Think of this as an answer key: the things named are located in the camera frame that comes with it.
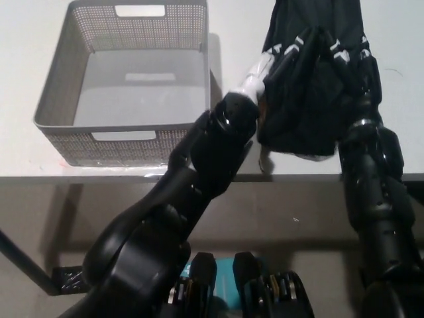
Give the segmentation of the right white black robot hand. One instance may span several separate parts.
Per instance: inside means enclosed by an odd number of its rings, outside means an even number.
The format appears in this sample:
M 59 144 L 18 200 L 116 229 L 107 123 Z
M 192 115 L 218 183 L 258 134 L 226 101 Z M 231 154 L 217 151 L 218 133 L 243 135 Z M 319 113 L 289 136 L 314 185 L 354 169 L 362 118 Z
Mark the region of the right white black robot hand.
M 354 100 L 355 117 L 382 124 L 378 107 L 382 102 L 382 85 L 378 64 L 369 41 L 361 34 L 352 52 L 329 31 L 323 33 L 331 67 Z

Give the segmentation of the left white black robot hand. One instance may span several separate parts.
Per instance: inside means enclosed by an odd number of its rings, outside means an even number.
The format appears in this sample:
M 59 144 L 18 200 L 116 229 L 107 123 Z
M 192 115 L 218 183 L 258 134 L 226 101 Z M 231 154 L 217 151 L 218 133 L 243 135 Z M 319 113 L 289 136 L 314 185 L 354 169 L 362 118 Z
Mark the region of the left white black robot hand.
M 230 89 L 224 99 L 241 96 L 258 106 L 265 93 L 266 86 L 282 79 L 297 60 L 305 44 L 305 35 L 297 35 L 294 42 L 285 50 L 282 44 L 276 44 L 261 53 L 259 59 L 251 66 L 240 84 Z

